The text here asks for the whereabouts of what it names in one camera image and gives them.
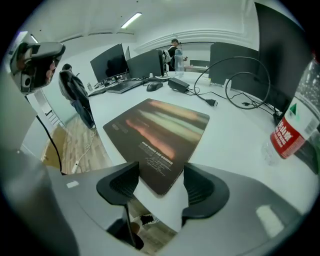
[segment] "red bottle label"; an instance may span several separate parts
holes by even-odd
[[[283,159],[294,154],[305,143],[305,139],[287,122],[285,117],[271,133],[270,140]]]

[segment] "wooden floor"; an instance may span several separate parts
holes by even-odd
[[[129,202],[128,209],[130,217],[133,218],[150,213],[136,198]],[[161,221],[156,224],[141,227],[137,234],[144,243],[141,252],[147,255],[155,255],[166,246],[176,234],[177,232]]]
[[[66,125],[67,136],[63,145],[62,170],[65,174],[72,174],[76,161],[88,150],[79,161],[77,173],[90,172],[112,166],[112,162],[101,142],[96,129],[89,130],[77,115]]]
[[[65,129],[67,135],[63,144],[61,160],[64,173],[72,174],[75,162],[87,151],[86,145],[89,145],[91,141],[90,150],[81,158],[77,173],[90,172],[112,166],[112,162],[96,129],[89,130],[78,115],[68,122]],[[132,218],[150,213],[136,198],[129,202],[128,208]],[[156,252],[169,243],[175,234],[174,230],[162,222],[143,226],[138,233],[138,236],[144,242],[141,252],[147,255],[155,255]]]

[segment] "desk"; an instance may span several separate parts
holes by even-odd
[[[181,80],[190,84],[193,89],[198,76],[197,73],[185,72]],[[213,91],[225,95],[223,88],[209,85],[207,78],[201,78],[197,86],[201,93]],[[231,91],[229,96],[237,93]],[[151,98],[210,116],[203,136],[189,160],[190,163],[256,179],[284,198],[301,214],[308,212],[318,194],[317,176],[294,155],[282,160],[277,166],[268,166],[262,159],[261,147],[274,130],[273,117],[262,109],[236,108],[228,100],[213,93],[202,97],[217,100],[218,106],[211,107],[197,96],[175,92],[168,83],[152,92],[147,92],[145,86],[139,86],[123,94],[106,92],[90,97],[89,102],[102,144],[114,165],[126,161],[103,130],[103,126],[136,104]],[[239,95],[233,101],[240,105],[242,102],[248,102],[248,98]],[[165,196],[158,196],[139,179],[134,195],[152,214],[178,232],[181,229],[181,212],[188,207],[188,195],[183,183],[182,172],[169,192]]]

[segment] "white wall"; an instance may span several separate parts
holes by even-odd
[[[60,92],[59,72],[62,70],[63,65],[68,63],[72,66],[73,73],[80,73],[78,77],[85,87],[87,83],[91,83],[91,85],[94,86],[97,80],[90,61],[105,50],[119,43],[122,43],[124,52],[126,52],[127,47],[130,46],[131,57],[134,57],[137,55],[134,51],[135,42],[136,38],[131,34],[89,35],[64,42],[66,50],[55,70],[52,82],[42,89],[52,110],[62,123],[66,124],[77,115],[76,110],[70,105],[69,100]]]
[[[252,0],[200,0],[173,8],[176,10],[161,21],[142,24],[142,18],[137,20],[137,52],[169,45],[173,38],[183,43],[225,42],[259,48],[258,17]]]

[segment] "ceiling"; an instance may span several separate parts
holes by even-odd
[[[138,34],[175,16],[210,12],[235,0],[47,0],[29,17],[21,30],[40,42],[63,42],[98,33]],[[142,16],[121,26],[135,13]]]
[[[47,0],[21,27],[38,41],[65,41],[95,33],[128,33],[121,26],[135,13],[171,0]]]

